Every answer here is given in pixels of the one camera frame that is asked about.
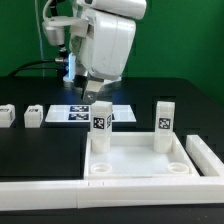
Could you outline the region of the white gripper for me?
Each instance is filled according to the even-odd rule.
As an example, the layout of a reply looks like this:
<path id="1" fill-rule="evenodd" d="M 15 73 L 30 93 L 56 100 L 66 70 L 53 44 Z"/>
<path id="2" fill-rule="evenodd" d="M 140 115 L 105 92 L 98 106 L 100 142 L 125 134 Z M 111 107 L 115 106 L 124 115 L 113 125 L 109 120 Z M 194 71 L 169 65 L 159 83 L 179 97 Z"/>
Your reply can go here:
<path id="1" fill-rule="evenodd" d="M 84 38 L 70 37 L 70 50 L 95 78 L 116 80 L 124 71 L 136 31 L 134 21 L 93 9 L 84 12 L 88 29 Z M 84 90 L 83 101 L 97 100 L 103 80 L 75 75 L 74 88 Z"/>

